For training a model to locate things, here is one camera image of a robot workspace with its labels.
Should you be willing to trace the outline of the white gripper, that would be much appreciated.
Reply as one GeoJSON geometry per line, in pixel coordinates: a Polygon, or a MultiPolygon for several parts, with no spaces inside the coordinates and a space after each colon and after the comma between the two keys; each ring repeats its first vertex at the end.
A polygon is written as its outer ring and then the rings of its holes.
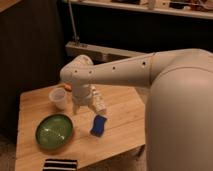
{"type": "Polygon", "coordinates": [[[93,101],[93,90],[90,84],[79,84],[72,86],[73,115],[78,113],[80,106],[88,106],[96,114],[104,115],[107,112],[103,101],[93,101]]]}

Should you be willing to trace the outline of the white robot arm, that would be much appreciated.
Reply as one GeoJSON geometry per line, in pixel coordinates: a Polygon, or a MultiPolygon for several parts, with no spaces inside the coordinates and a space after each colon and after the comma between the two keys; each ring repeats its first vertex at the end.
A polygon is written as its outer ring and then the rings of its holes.
{"type": "Polygon", "coordinates": [[[213,171],[213,53],[180,49],[94,65],[79,55],[60,71],[73,99],[91,84],[148,87],[147,171],[213,171]]]}

